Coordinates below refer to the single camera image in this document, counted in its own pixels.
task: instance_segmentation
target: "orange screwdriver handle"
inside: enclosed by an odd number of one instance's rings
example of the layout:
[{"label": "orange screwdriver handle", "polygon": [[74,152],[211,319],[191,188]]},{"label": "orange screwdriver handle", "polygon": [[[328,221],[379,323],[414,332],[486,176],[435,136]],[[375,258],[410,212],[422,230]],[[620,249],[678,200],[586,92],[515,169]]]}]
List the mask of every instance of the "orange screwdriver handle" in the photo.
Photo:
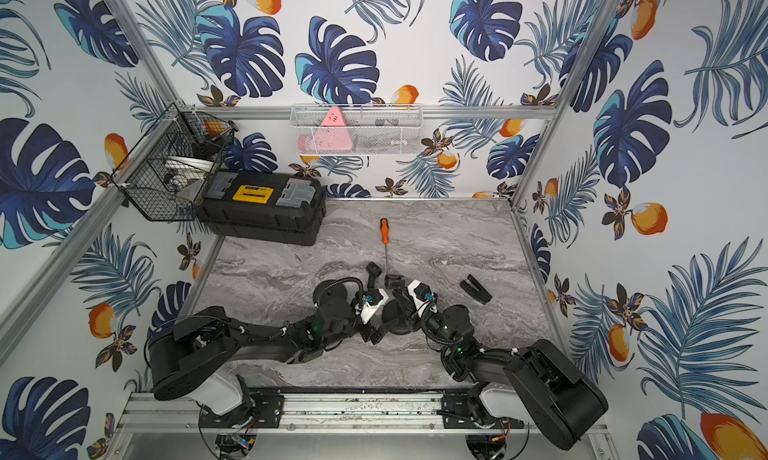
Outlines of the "orange screwdriver handle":
[{"label": "orange screwdriver handle", "polygon": [[382,231],[382,243],[385,245],[389,244],[389,222],[386,221],[386,218],[382,218],[381,222],[379,222],[379,228]]}]

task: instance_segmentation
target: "black wire basket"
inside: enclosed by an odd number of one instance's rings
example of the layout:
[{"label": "black wire basket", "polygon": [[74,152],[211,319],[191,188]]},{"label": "black wire basket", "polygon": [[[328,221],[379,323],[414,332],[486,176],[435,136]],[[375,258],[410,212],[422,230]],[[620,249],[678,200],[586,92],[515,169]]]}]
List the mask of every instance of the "black wire basket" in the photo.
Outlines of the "black wire basket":
[{"label": "black wire basket", "polygon": [[207,113],[179,113],[118,187],[151,222],[195,220],[195,206],[203,202],[236,130]]}]

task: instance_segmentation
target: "wire basket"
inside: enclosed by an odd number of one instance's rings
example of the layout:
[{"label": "wire basket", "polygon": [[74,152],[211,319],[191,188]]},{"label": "wire basket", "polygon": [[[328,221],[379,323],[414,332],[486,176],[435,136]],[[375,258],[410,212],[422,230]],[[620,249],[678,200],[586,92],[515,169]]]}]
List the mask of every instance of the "wire basket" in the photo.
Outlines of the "wire basket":
[{"label": "wire basket", "polygon": [[120,190],[151,222],[191,221],[237,130],[203,112],[182,112]]},{"label": "wire basket", "polygon": [[322,127],[332,105],[293,105],[299,154],[314,157],[410,156],[421,144],[421,105],[337,105],[345,127]]}]

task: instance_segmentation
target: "pink triangular object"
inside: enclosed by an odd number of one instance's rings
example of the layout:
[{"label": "pink triangular object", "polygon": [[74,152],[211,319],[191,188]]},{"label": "pink triangular object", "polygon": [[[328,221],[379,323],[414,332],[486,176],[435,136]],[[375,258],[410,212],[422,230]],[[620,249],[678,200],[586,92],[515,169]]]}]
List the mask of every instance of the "pink triangular object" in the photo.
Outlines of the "pink triangular object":
[{"label": "pink triangular object", "polygon": [[352,138],[349,130],[343,128],[346,127],[346,122],[338,106],[331,107],[320,126],[321,128],[315,132],[315,148],[318,152],[320,150],[349,151],[352,149]]}]

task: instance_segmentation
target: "marble tabletop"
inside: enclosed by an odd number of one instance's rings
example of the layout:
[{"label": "marble tabletop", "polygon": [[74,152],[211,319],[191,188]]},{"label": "marble tabletop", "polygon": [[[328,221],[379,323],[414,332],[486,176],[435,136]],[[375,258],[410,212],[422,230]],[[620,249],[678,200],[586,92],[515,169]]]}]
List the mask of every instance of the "marble tabletop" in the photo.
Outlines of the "marble tabletop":
[{"label": "marble tabletop", "polygon": [[[466,305],[479,341],[512,348],[552,338],[503,200],[329,201],[313,246],[227,237],[194,309],[222,305],[228,316],[266,325],[302,319],[313,311],[311,294],[319,282],[348,275],[366,282],[371,261],[384,269],[381,217],[389,220],[390,273],[430,285],[441,310]],[[470,273],[493,295],[487,305],[458,286]],[[458,386],[419,332],[387,335],[376,346],[358,335],[299,365],[227,365],[249,386]]]}]

